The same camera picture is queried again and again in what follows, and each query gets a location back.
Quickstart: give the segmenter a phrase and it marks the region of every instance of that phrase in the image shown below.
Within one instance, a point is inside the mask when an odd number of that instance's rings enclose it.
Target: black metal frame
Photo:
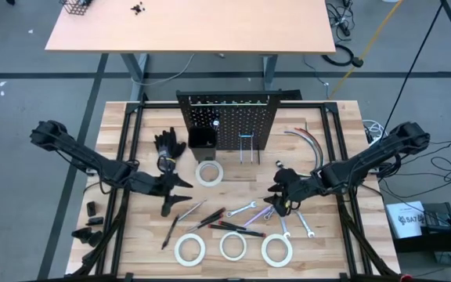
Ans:
[[[130,121],[131,114],[134,111],[137,110],[137,116],[135,119],[135,129],[134,129],[134,134],[132,137],[132,147],[130,149],[130,154],[129,154],[130,159],[134,159],[136,156],[137,143],[138,143],[138,139],[139,139],[140,125],[141,125],[141,121],[142,121],[143,110],[144,109],[179,109],[179,104],[177,101],[175,101],[174,103],[157,103],[157,102],[145,103],[146,101],[147,101],[147,98],[146,98],[146,96],[144,96],[140,103],[137,103],[137,104],[128,103],[125,108],[123,128],[121,130],[121,137],[120,137],[120,146],[118,147],[118,152],[117,152],[118,160],[121,160],[123,157],[124,147],[126,144],[126,137],[128,134],[129,121]],[[329,160],[336,161],[337,158],[335,157],[334,144],[333,144],[331,130],[330,130],[330,122],[328,119],[328,114],[329,113],[332,114],[333,118],[334,118],[335,131],[337,132],[337,141],[338,141],[339,150],[341,152],[341,158],[343,160],[348,159],[348,153],[347,153],[347,149],[345,146],[344,133],[342,132],[341,119],[340,119],[340,115],[338,112],[337,103],[335,103],[335,102],[324,102],[324,103],[303,103],[303,102],[302,103],[297,103],[297,102],[290,103],[290,102],[288,102],[288,103],[281,103],[280,108],[299,108],[299,109],[317,109],[317,110],[319,110],[321,113],[325,140],[327,142]],[[122,204],[128,204],[129,194],[130,194],[129,191],[123,192]],[[347,211],[347,209],[344,208],[344,205],[343,205],[344,198],[341,195],[336,195],[335,197],[337,199],[337,206],[339,207],[339,209],[338,209],[339,218],[341,220],[342,235],[344,238],[344,246],[345,246],[345,250],[346,250],[349,274],[352,276],[352,275],[357,274],[356,263],[355,263],[355,258],[354,258],[354,251],[352,248],[352,239],[351,239],[351,234],[349,233],[348,227],[342,222],[343,214],[344,213],[348,214],[348,211]],[[352,206],[352,214],[354,216],[355,222],[357,223],[359,230],[362,232],[363,231],[363,223],[361,221],[361,216],[359,214],[358,201],[354,197],[353,193],[349,193],[349,197],[350,197],[350,202],[351,202],[351,206]],[[105,230],[110,228],[110,219],[113,218],[115,202],[116,202],[116,193],[112,193],[110,195],[109,202],[107,205],[106,223],[104,226]],[[112,260],[111,269],[110,269],[110,275],[114,275],[114,276],[117,275],[119,261],[121,258],[121,246],[122,246],[122,241],[123,241],[124,224],[125,224],[125,217],[123,218],[121,226],[120,226],[119,230],[117,231],[116,243],[114,245],[114,254],[113,254],[113,260]],[[361,255],[362,255],[362,259],[363,259],[365,274],[371,274],[370,260],[364,255],[363,250],[361,250]],[[101,258],[97,264],[96,275],[103,274],[104,264],[105,264],[105,253],[101,256]],[[341,278],[337,278],[337,279],[324,279],[324,280],[323,279],[304,279],[304,280],[341,281],[341,280],[347,279],[347,275],[345,275],[345,273],[343,273],[343,274],[344,275]],[[216,281],[216,280],[222,280],[222,279],[211,279],[211,280],[205,279],[205,280],[206,281],[212,281],[212,280]],[[173,280],[172,279],[164,279],[164,281],[173,281]]]

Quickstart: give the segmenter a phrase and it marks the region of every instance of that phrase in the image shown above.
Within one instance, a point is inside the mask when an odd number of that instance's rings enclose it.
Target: black pegboard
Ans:
[[[264,150],[280,100],[301,99],[300,91],[180,92],[179,102],[187,130],[191,126],[212,127],[218,118],[217,150]]]

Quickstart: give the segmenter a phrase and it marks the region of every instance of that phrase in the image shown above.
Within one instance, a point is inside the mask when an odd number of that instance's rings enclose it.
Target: wooden table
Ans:
[[[136,81],[148,52],[272,54],[264,60],[267,89],[277,54],[335,52],[324,0],[144,0],[135,15],[137,4],[93,0],[84,16],[63,9],[46,50],[122,53]],[[134,52],[144,53],[139,61]]]
[[[358,103],[356,101],[341,101],[337,102],[337,105],[348,154],[351,157],[367,148]],[[105,157],[116,157],[125,106],[126,102],[106,104],[96,144],[96,151]],[[309,145],[297,136],[289,136],[283,133],[284,130],[289,128],[303,128],[305,122],[307,122],[308,130],[318,139],[325,158],[328,159],[320,112],[312,109],[278,109],[267,147],[265,151],[261,152],[262,162],[260,165],[248,162],[240,164],[239,152],[237,151],[218,151],[217,161],[224,168],[224,179],[217,186],[207,188],[196,181],[194,173],[197,162],[192,152],[186,150],[178,160],[177,169],[181,178],[192,183],[194,188],[176,187],[174,193],[189,195],[193,199],[176,204],[167,218],[160,216],[161,198],[132,193],[118,274],[124,276],[127,272],[132,272],[135,277],[159,278],[337,278],[339,273],[347,272],[341,224],[334,196],[311,197],[302,203],[300,211],[316,233],[316,238],[307,238],[307,233],[296,215],[286,217],[287,226],[292,235],[290,242],[294,248],[294,256],[291,262],[283,268],[272,268],[265,263],[260,253],[262,238],[257,237],[245,236],[247,239],[247,254],[243,259],[239,262],[227,261],[221,256],[218,249],[218,243],[226,232],[207,228],[197,231],[197,234],[204,239],[207,246],[203,262],[198,266],[188,268],[180,266],[175,261],[174,246],[178,238],[185,233],[188,227],[193,226],[220,207],[225,205],[228,209],[236,209],[252,200],[257,201],[259,208],[244,211],[228,219],[232,223],[243,224],[267,206],[262,198],[269,196],[267,188],[273,184],[272,177],[277,170],[275,161],[281,160],[287,167],[305,173],[314,167],[314,153]],[[132,136],[133,124],[134,121],[131,122],[128,136]],[[175,127],[180,141],[187,140],[186,126],[179,109],[145,109],[143,111],[136,156],[137,160],[140,161],[139,170],[151,175],[159,175],[156,168],[157,152],[153,138],[155,134],[160,134],[171,126]],[[335,141],[334,147],[338,148],[337,141]],[[125,152],[125,159],[128,157],[128,152],[129,149]],[[91,177],[88,179],[87,185],[96,181],[96,178]],[[377,180],[373,177],[366,179],[366,185],[378,189]],[[118,193],[117,199],[119,201],[121,191],[118,191]],[[86,203],[95,201],[99,214],[104,215],[107,198],[108,196],[100,193],[98,187],[92,187],[85,193],[83,207],[81,207],[78,218],[78,229],[84,227],[84,223],[88,220]],[[207,202],[177,224],[171,236],[170,244],[162,251],[161,244],[173,218],[177,214],[181,215],[190,206],[204,198],[207,198]],[[373,191],[360,189],[358,199],[366,238],[388,266],[398,272],[398,260],[381,197]],[[260,218],[250,228],[265,232],[268,235],[282,232],[280,221],[276,215],[269,221]],[[107,272],[110,268],[113,246],[114,238],[111,240],[107,252],[106,265],[108,267],[105,270]],[[361,258],[359,257],[358,244],[354,238],[353,246],[358,270],[362,273],[363,264],[359,263]],[[67,272],[73,272],[81,266],[81,257],[91,249],[87,244],[81,244],[79,240],[75,239]],[[234,239],[228,239],[225,249],[229,255],[237,255],[240,252],[240,243]],[[193,259],[193,256],[197,255],[197,250],[198,248],[193,246],[191,242],[186,243],[182,248],[182,256],[185,259]],[[284,254],[284,246],[271,243],[269,254],[274,259],[281,259]]]

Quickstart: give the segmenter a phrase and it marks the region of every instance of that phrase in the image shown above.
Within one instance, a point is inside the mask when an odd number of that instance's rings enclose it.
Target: desk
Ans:
[[[46,50],[119,52],[135,81],[143,79],[148,52],[270,54],[266,89],[277,54],[335,52],[324,0],[145,0],[137,16],[130,10],[136,4],[93,0],[84,16],[63,9]],[[143,54],[137,60],[134,52]]]
[[[361,115],[356,101],[337,102],[341,116],[341,124],[349,156],[353,156],[367,148],[366,137],[363,132]],[[115,158],[126,102],[110,102],[106,104],[97,139],[96,151],[108,158]],[[278,109],[272,126],[271,135],[265,151],[261,152],[261,164],[240,164],[239,152],[218,151],[217,161],[224,168],[224,179],[215,187],[201,186],[194,177],[197,162],[190,150],[186,150],[177,162],[179,175],[185,181],[192,183],[194,188],[176,187],[174,193],[189,195],[193,199],[174,205],[167,218],[160,216],[162,199],[132,193],[128,206],[128,216],[124,229],[124,239],[121,249],[121,260],[118,274],[124,276],[127,272],[135,277],[172,277],[172,278],[338,278],[339,273],[347,272],[345,248],[342,239],[341,224],[337,212],[336,199],[330,197],[312,197],[302,203],[300,211],[304,214],[308,224],[316,233],[316,238],[308,239],[307,233],[296,215],[286,217],[287,227],[291,232],[290,242],[294,248],[291,262],[283,268],[272,268],[264,262],[260,254],[262,238],[248,237],[247,254],[239,262],[230,262],[223,258],[218,249],[218,243],[225,234],[222,230],[203,228],[197,231],[207,246],[206,255],[201,264],[195,267],[180,266],[174,258],[173,248],[177,239],[185,230],[208,216],[222,206],[228,209],[242,207],[252,200],[258,202],[259,208],[244,211],[228,221],[243,224],[266,204],[263,197],[269,195],[272,177],[276,173],[275,161],[281,160],[287,167],[296,168],[299,172],[307,173],[314,167],[314,153],[309,145],[297,136],[288,136],[284,130],[293,127],[305,127],[319,140],[325,159],[327,146],[325,144],[321,114],[316,109]],[[132,135],[134,121],[130,123],[128,136]],[[159,175],[156,168],[157,152],[153,144],[155,134],[175,127],[178,140],[187,140],[187,130],[182,119],[180,109],[144,109],[142,127],[136,159],[140,161],[140,170],[151,175]],[[129,150],[125,151],[124,159],[128,158]],[[88,184],[97,178],[88,179]],[[377,180],[369,177],[365,184],[378,189]],[[118,191],[118,204],[121,191]],[[84,227],[88,216],[86,203],[95,201],[99,215],[106,212],[108,196],[102,195],[98,187],[90,188],[83,199],[78,218],[78,229]],[[201,207],[177,224],[171,236],[170,244],[162,251],[161,244],[168,229],[177,214],[182,214],[194,203],[207,198]],[[380,257],[394,271],[399,272],[398,260],[391,238],[391,231],[384,212],[384,204],[380,196],[373,191],[360,189],[358,192],[360,213],[363,220],[367,239]],[[277,216],[269,221],[260,218],[250,228],[265,232],[281,233],[281,225]],[[358,244],[353,240],[355,260],[358,270],[363,272],[363,264],[359,257]],[[227,245],[226,251],[238,251],[234,241]],[[106,268],[110,269],[114,238],[107,250]],[[81,257],[91,251],[87,244],[81,244],[74,239],[67,272],[71,273],[81,266]],[[195,255],[196,249],[189,246],[183,248],[182,253],[187,259]],[[269,246],[269,254],[273,257],[284,253],[283,245]]]

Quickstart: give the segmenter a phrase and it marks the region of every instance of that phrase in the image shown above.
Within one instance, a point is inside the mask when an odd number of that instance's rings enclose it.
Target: metal stand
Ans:
[[[263,56],[262,61],[264,63],[264,90],[271,90],[278,55]]]
[[[140,54],[140,57],[137,60],[135,58],[135,54],[123,53],[121,54],[121,58],[123,59],[124,64],[128,68],[128,72],[132,76],[133,81],[142,83],[144,80],[144,73],[146,72],[147,60],[149,60],[149,54],[147,53]],[[133,83],[130,101],[140,101],[142,99],[143,90],[144,90],[143,85]]]

